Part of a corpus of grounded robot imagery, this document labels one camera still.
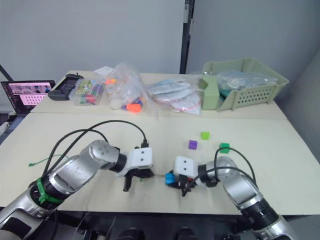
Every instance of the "plastic bag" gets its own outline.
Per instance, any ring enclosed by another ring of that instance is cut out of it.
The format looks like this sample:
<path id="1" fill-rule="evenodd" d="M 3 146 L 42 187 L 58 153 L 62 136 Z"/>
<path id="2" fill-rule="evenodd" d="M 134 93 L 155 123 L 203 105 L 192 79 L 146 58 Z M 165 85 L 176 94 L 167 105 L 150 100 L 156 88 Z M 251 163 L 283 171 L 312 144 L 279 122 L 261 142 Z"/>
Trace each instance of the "plastic bag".
<path id="1" fill-rule="evenodd" d="M 139 73 L 127 63 L 118 64 L 106 76 L 105 90 L 112 109 L 124 109 L 133 113 L 142 110 L 157 111 Z"/>
<path id="2" fill-rule="evenodd" d="M 199 115 L 202 103 L 198 95 L 200 78 L 200 75 L 169 78 L 147 86 L 147 90 L 164 109 Z"/>
<path id="3" fill-rule="evenodd" d="M 220 93 L 225 97 L 232 90 L 242 90 L 277 83 L 276 78 L 257 72 L 223 71 L 216 75 Z"/>

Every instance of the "white table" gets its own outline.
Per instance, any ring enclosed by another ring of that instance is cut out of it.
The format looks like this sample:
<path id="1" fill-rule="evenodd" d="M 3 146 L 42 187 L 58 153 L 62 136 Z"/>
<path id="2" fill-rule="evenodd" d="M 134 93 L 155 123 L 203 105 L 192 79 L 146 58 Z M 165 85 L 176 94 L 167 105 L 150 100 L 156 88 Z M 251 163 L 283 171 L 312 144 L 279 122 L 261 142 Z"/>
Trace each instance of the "white table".
<path id="1" fill-rule="evenodd" d="M 156 174 L 170 171 L 179 155 L 199 163 L 211 161 L 219 144 L 227 142 L 250 160 L 261 192 L 279 214 L 320 214 L 320 165 L 286 119 L 160 116 L 156 120 L 150 116 L 94 113 L 29 114 L 0 145 L 0 206 L 10 203 L 42 174 L 44 163 L 33 167 L 28 167 L 28 163 L 46 158 L 59 138 L 67 132 L 109 119 L 129 120 L 143 128 L 153 149 Z M 123 152 L 129 152 L 142 141 L 140 132 L 130 125 L 111 123 L 97 129 Z M 201 131 L 210 132 L 210 140 L 201 140 Z M 88 133 L 68 156 L 77 154 L 98 138 L 95 133 Z M 61 153 L 72 139 L 66 140 L 57 153 Z M 188 149 L 189 140 L 198 141 L 197 150 Z M 239 156 L 234 153 L 229 156 L 239 168 L 249 173 L 248 166 Z M 99 171 L 59 209 L 240 214 L 221 184 L 215 188 L 198 186 L 184 198 L 179 190 L 166 186 L 164 178 L 159 176 L 142 182 L 135 179 L 129 192 L 122 191 L 123 184 L 124 179 L 115 178 L 113 172 Z"/>
<path id="2" fill-rule="evenodd" d="M 69 71 L 68 73 L 78 73 L 85 78 L 100 76 L 92 71 Z M 177 77 L 179 74 L 156 74 L 142 73 L 141 78 L 145 84 L 152 84 L 167 78 Z M 128 115 L 122 109 L 112 110 L 106 93 L 103 93 L 100 104 L 97 106 L 74 106 L 71 101 L 53 101 L 49 97 L 45 97 L 33 110 L 33 113 L 73 113 L 73 114 L 116 114 Z M 171 111 L 160 111 L 160 116 L 167 117 L 192 117 L 184 113 L 175 113 Z M 275 102 L 271 104 L 258 104 L 248 107 L 237 108 L 235 111 L 225 110 L 217 112 L 215 110 L 205 110 L 201 113 L 201 118 L 245 118 L 245 119 L 287 119 Z"/>

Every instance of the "green zip tie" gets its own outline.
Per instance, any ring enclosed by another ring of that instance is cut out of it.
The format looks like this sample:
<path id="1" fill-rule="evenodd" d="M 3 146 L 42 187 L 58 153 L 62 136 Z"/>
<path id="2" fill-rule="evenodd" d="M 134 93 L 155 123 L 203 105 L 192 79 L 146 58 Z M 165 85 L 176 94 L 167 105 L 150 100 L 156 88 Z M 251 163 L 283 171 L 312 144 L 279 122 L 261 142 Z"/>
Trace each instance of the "green zip tie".
<path id="1" fill-rule="evenodd" d="M 52 157 L 60 157 L 60 156 L 62 156 L 61 154 L 57 154 L 57 155 L 53 155 Z M 44 162 L 44 161 L 47 161 L 49 158 L 47 157 L 46 159 L 43 159 L 43 160 L 41 160 L 41 161 L 37 161 L 37 162 L 34 162 L 34 163 L 29 163 L 29 167 L 33 167 L 34 165 L 36 165 L 36 164 L 39 164 L 39 163 L 42 163 L 42 162 Z"/>
<path id="2" fill-rule="evenodd" d="M 60 199 L 57 199 L 57 198 L 54 198 L 50 195 L 48 195 L 46 193 L 46 190 L 44 188 L 44 186 L 42 185 L 42 182 L 41 182 L 41 177 L 39 177 L 37 180 L 36 180 L 36 185 L 39 189 L 39 193 L 40 193 L 40 197 L 39 197 L 39 202 L 42 204 L 44 202 L 51 202 L 51 203 L 54 203 L 54 204 L 61 204 L 64 202 L 64 200 L 60 200 Z"/>

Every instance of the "lime green cube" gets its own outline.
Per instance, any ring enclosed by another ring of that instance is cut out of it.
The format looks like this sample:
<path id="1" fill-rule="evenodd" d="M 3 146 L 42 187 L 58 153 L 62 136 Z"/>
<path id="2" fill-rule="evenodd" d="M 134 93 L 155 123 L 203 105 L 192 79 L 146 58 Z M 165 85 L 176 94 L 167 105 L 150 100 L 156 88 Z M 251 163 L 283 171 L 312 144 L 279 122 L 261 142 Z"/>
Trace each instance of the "lime green cube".
<path id="1" fill-rule="evenodd" d="M 228 154 L 230 152 L 230 144 L 229 143 L 221 143 L 219 148 L 225 148 L 225 149 L 221 149 L 220 153 L 222 154 Z"/>
<path id="2" fill-rule="evenodd" d="M 201 139 L 202 140 L 209 140 L 209 138 L 210 138 L 210 132 L 208 132 L 208 131 L 201 132 Z"/>

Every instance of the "purple cube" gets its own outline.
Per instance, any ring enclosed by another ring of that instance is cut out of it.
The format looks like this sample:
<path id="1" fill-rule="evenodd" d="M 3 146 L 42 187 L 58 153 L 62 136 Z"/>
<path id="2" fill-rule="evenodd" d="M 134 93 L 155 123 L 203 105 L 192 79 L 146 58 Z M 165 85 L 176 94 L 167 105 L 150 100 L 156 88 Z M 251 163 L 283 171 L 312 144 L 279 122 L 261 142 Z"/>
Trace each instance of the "purple cube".
<path id="1" fill-rule="evenodd" d="M 189 149 L 197 149 L 198 142 L 197 141 L 189 141 Z"/>

